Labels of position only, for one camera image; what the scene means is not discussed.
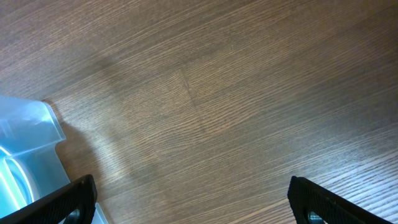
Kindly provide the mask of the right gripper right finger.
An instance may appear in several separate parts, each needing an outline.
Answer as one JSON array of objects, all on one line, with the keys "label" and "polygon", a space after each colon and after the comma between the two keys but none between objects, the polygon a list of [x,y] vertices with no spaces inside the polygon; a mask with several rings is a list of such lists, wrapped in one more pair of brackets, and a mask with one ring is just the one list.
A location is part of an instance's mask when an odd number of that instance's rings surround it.
[{"label": "right gripper right finger", "polygon": [[298,224],[391,224],[304,177],[291,177],[287,197]]}]

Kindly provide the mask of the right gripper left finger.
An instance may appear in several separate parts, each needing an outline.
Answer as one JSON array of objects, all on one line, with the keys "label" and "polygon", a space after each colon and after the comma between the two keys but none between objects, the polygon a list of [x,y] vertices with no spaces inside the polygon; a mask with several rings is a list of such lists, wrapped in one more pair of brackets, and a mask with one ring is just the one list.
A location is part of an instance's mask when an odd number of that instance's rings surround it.
[{"label": "right gripper left finger", "polygon": [[3,224],[79,223],[90,224],[98,197],[91,174],[1,218]]}]

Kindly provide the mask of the clear plastic storage container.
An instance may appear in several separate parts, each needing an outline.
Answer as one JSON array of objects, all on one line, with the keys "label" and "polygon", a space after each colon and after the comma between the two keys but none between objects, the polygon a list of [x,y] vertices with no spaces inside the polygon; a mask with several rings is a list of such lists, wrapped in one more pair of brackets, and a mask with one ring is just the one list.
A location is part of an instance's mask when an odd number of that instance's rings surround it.
[{"label": "clear plastic storage container", "polygon": [[[1,97],[1,218],[73,182],[55,152],[63,140],[47,103]],[[91,223],[106,223],[97,202],[95,209]]]}]

